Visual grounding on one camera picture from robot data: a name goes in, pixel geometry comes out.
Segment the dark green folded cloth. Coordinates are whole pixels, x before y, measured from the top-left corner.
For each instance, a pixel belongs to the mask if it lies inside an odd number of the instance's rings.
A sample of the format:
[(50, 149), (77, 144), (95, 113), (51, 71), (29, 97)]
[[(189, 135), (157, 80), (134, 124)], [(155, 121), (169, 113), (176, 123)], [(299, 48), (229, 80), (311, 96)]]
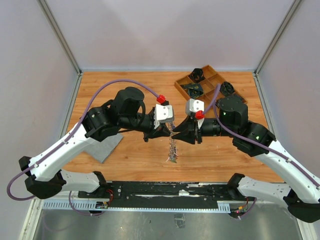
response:
[(230, 82), (224, 81), (220, 86), (220, 92), (223, 96), (228, 97), (235, 92), (235, 89)]

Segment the blue patterned folded cloth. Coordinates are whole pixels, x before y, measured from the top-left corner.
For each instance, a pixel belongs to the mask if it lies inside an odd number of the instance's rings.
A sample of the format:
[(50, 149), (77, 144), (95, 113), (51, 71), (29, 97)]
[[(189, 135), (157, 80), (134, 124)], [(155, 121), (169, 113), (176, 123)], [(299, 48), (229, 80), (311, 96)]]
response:
[(192, 99), (197, 99), (204, 95), (203, 87), (199, 83), (182, 84), (181, 87)]

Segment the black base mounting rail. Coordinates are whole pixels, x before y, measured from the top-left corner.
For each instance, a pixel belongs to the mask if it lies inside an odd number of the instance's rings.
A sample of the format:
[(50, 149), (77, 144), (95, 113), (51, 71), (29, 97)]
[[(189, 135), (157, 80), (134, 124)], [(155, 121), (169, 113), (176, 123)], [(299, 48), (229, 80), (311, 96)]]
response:
[(134, 209), (215, 209), (218, 201), (245, 202), (247, 198), (226, 184), (212, 182), (108, 181), (79, 198), (107, 199), (112, 207)]

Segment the grey felt cloth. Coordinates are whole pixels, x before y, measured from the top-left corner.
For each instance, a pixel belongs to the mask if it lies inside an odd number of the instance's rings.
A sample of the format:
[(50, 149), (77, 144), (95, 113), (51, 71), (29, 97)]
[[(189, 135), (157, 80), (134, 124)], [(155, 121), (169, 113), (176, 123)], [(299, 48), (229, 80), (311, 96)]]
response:
[(108, 157), (114, 152), (116, 147), (120, 144), (124, 136), (121, 133), (109, 136), (102, 142), (91, 144), (84, 149), (84, 152), (90, 155), (99, 163), (103, 164)]

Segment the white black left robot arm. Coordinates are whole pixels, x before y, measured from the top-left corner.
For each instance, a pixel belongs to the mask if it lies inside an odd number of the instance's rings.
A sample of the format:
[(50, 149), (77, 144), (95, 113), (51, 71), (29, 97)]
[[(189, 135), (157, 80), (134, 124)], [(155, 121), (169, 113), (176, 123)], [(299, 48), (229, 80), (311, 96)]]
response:
[(86, 148), (96, 146), (121, 129), (143, 133), (143, 140), (169, 137), (166, 123), (174, 119), (173, 107), (159, 97), (147, 113), (145, 95), (129, 86), (120, 90), (114, 99), (93, 107), (62, 139), (35, 157), (19, 160), (28, 192), (39, 199), (48, 199), (60, 192), (80, 191), (101, 198), (107, 193), (107, 182), (99, 171), (79, 173), (63, 167)]

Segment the dark patterned folded cloth top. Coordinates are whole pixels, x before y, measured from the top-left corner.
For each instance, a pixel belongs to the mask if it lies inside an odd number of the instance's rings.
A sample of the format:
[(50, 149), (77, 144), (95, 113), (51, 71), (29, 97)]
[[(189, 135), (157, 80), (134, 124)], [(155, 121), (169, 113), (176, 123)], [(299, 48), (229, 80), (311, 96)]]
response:
[(202, 68), (194, 68), (188, 77), (194, 82), (199, 83), (205, 79), (204, 71)]

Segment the wooden compartment tray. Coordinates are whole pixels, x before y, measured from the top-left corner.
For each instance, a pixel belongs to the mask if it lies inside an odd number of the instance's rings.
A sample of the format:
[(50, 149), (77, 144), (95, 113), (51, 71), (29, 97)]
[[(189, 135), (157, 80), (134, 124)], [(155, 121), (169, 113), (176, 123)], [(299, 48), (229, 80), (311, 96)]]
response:
[[(224, 77), (222, 77), (218, 72), (216, 72), (210, 65), (206, 65), (204, 67), (201, 67), (201, 69), (203, 69), (203, 75), (204, 75), (205, 79), (202, 80), (201, 82), (199, 82), (198, 84), (200, 84), (202, 86), (202, 88), (204, 90), (204, 95), (200, 96), (199, 98), (197, 98), (195, 100), (201, 100), (207, 106), (207, 105), (209, 105), (209, 103), (213, 99), (216, 85), (217, 84), (222, 85), (222, 83), (227, 80)], [(184, 76), (174, 82), (175, 88), (181, 93), (181, 95), (186, 100), (189, 100), (191, 98), (188, 96), (186, 91), (182, 89), (181, 85), (195, 83), (188, 77), (188, 75), (190, 73), (188, 73), (186, 76)], [(235, 92), (232, 95), (237, 96), (243, 103), (246, 104), (248, 101), (239, 93), (239, 91), (236, 90), (235, 87), (234, 87), (234, 90), (235, 90)], [(217, 98), (220, 99), (220, 98), (224, 98), (224, 97), (226, 97), (226, 96), (223, 96), (219, 90)]]

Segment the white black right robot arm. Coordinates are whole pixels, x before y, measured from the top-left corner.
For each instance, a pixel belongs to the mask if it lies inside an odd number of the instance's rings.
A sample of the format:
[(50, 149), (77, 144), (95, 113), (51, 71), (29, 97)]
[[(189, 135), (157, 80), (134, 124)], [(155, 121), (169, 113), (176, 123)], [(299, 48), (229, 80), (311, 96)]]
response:
[(239, 151), (269, 166), (283, 179), (270, 183), (235, 173), (227, 183), (232, 200), (252, 197), (272, 202), (297, 219), (314, 223), (320, 219), (320, 179), (307, 170), (282, 146), (265, 126), (249, 120), (248, 106), (235, 95), (217, 100), (215, 118), (206, 118), (199, 100), (186, 104), (185, 120), (173, 129), (173, 138), (200, 144), (204, 137), (230, 137)]

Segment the large metal keyring disc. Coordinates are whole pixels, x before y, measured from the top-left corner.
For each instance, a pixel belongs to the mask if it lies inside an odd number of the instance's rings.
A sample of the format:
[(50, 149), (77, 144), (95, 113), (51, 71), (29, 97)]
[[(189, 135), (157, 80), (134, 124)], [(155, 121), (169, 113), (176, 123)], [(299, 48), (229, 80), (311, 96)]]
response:
[(169, 122), (167, 124), (168, 126), (168, 129), (170, 131), (170, 136), (169, 136), (169, 153), (168, 153), (168, 159), (167, 161), (170, 161), (172, 163), (177, 163), (177, 158), (178, 158), (178, 153), (177, 153), (177, 147), (176, 147), (176, 142), (175, 140), (173, 139), (173, 135), (174, 135), (174, 132), (173, 132), (173, 128), (175, 127), (174, 126), (174, 123), (173, 122)]

